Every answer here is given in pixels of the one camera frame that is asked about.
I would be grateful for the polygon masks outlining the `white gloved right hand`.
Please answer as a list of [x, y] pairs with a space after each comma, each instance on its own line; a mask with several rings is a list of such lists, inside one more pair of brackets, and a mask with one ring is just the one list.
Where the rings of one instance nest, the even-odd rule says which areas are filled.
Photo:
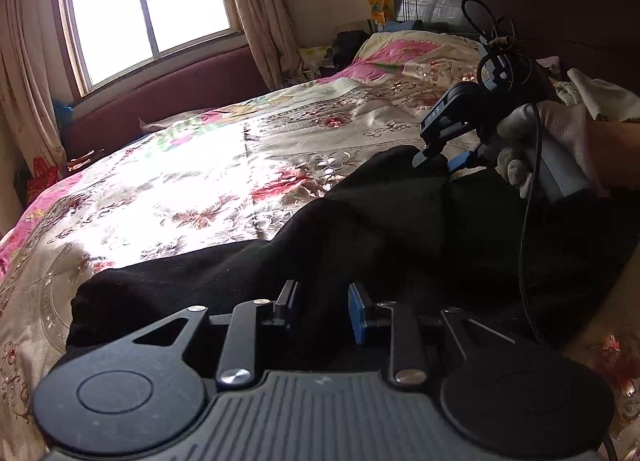
[[515, 109], [497, 126], [506, 143], [497, 158], [498, 173], [525, 199], [539, 179], [555, 201], [585, 189], [605, 196], [591, 161], [588, 123], [582, 104], [543, 101]]

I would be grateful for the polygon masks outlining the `person right forearm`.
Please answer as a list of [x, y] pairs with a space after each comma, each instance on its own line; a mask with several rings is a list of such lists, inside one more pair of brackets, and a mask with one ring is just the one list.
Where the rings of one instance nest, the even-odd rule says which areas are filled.
[[588, 123], [591, 161], [601, 186], [639, 190], [640, 125], [592, 121]]

